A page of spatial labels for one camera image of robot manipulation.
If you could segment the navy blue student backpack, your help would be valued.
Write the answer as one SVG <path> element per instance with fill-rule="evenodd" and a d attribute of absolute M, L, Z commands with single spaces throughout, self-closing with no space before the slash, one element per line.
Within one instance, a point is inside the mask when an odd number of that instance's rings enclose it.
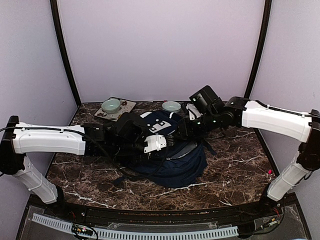
<path fill-rule="evenodd" d="M 148 111 L 140 115 L 147 124 L 149 135 L 172 135 L 176 131 L 178 122 L 184 117 L 165 110 Z M 150 159 L 133 159 L 115 157 L 115 161 L 122 166 L 136 172 L 124 177 L 131 181 L 148 179 L 166 188 L 182 188 L 194 184 L 207 167 L 205 150 L 213 156 L 217 154 L 212 146 L 204 139 L 179 140 L 163 157 Z"/>

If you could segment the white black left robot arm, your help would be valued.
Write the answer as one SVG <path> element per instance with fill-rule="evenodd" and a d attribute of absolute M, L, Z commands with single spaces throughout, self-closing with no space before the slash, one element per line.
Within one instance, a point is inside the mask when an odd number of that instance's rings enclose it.
<path fill-rule="evenodd" d="M 56 153 L 73 156 L 117 156 L 149 158 L 168 153 L 174 144 L 171 135 L 150 131 L 143 119 L 132 113 L 118 122 L 84 123 L 69 126 L 34 125 L 8 118 L 1 128 L 0 172 L 19 180 L 29 192 L 49 205 L 60 218 L 71 213 L 63 189 L 50 182 L 33 163 L 33 157 L 52 157 Z"/>

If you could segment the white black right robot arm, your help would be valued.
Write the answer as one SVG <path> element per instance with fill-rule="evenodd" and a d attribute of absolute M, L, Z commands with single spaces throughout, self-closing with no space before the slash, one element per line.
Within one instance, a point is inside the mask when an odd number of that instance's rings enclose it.
<path fill-rule="evenodd" d="M 207 142 L 217 152 L 205 151 L 207 168 L 190 188 L 204 194 L 210 206 L 235 206 L 259 200 L 264 187 L 292 161 L 299 142 L 270 131 L 229 127 L 213 130 Z"/>

